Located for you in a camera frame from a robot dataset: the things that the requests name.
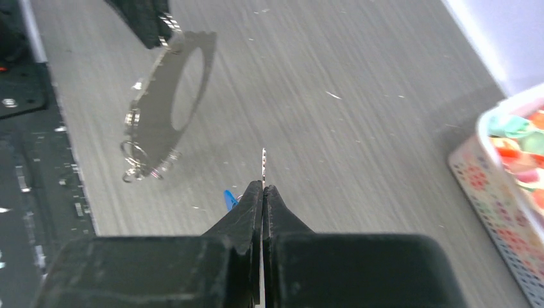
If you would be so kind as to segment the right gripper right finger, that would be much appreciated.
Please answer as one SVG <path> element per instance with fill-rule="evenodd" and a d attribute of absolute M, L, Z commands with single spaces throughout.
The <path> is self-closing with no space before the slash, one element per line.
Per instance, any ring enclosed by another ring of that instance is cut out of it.
<path fill-rule="evenodd" d="M 443 249 L 422 234 L 324 234 L 271 185 L 263 199 L 267 307 L 466 307 Z"/>

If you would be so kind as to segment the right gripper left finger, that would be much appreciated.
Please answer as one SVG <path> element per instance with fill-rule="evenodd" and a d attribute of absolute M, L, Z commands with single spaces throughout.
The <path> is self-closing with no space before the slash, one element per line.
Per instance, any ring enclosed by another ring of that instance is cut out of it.
<path fill-rule="evenodd" d="M 92 237 L 65 245 L 35 307 L 254 307 L 263 184 L 199 236 Z"/>

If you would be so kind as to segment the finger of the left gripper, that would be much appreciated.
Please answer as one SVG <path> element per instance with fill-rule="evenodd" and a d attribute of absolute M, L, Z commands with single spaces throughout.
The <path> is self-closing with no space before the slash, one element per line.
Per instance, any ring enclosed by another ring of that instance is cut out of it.
<path fill-rule="evenodd" d="M 172 31 L 162 20 L 170 14 L 168 0 L 106 0 L 147 49 L 161 45 L 159 37 L 169 40 Z"/>

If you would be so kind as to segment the large metal keyring disc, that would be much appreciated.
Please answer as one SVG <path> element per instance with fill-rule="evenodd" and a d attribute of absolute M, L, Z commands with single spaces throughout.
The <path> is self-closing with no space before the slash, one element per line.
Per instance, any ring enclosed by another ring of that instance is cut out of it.
<path fill-rule="evenodd" d="M 216 44 L 215 32 L 177 31 L 164 44 L 149 76 L 135 84 L 137 95 L 125 116 L 126 139 L 120 144 L 130 165 L 122 175 L 123 182 L 149 177 L 161 180 L 178 161 L 181 154 L 175 148 L 188 127 L 185 124 L 176 129 L 172 124 L 178 84 L 191 55 L 199 51 L 203 57 L 202 75 L 196 97 L 189 101 L 191 121 L 207 89 Z"/>

